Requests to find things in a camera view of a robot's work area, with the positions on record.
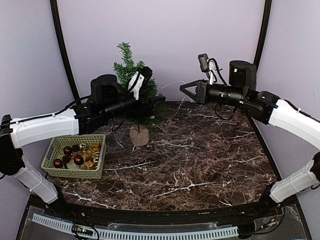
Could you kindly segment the small green christmas tree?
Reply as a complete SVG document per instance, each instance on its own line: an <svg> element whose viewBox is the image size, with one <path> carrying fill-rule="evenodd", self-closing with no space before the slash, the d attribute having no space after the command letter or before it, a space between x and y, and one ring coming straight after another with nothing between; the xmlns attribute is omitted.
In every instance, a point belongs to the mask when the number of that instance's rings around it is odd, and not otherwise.
<svg viewBox="0 0 320 240"><path fill-rule="evenodd" d="M128 87L128 83L132 76L139 68L145 67L143 61L134 62L133 52L129 42L121 42L117 45L117 48L121 52L122 63L114 62L113 70L116 73L117 79L123 87ZM148 102L149 97L163 97L164 95L158 92L158 84L154 78L151 78L147 83L146 93L142 96L144 103ZM151 116L140 116L136 119L132 119L131 122L136 125L149 126L152 124L160 124L165 120L165 108L159 106Z"/></svg>

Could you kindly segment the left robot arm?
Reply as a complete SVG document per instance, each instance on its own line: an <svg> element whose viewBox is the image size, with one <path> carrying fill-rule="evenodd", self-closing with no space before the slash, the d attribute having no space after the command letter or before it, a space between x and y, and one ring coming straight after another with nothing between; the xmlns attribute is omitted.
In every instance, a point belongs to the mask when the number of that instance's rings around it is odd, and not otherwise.
<svg viewBox="0 0 320 240"><path fill-rule="evenodd" d="M62 192L47 181L23 155L23 146L61 136L91 134L114 118L149 117L165 101L164 96L143 97L149 91L146 73L134 77L133 86L122 87L113 74L104 74L90 82L91 94L85 103L68 104L63 110L29 118L12 119L9 114L0 124L0 171L12 176L60 218L71 213Z"/></svg>

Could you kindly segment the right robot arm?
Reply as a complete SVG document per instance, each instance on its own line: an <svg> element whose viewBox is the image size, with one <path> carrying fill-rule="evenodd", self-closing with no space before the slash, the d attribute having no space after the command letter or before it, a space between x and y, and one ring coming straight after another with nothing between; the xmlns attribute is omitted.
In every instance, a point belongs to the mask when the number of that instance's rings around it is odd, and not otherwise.
<svg viewBox="0 0 320 240"><path fill-rule="evenodd" d="M258 70L253 63L231 61L226 78L213 58L202 58L199 65L205 77L182 84L180 91L197 104L213 104L215 109L229 106L233 114L251 118L280 172L280 180L264 190L255 213L266 217L275 204L319 189L319 119L270 91L257 90Z"/></svg>

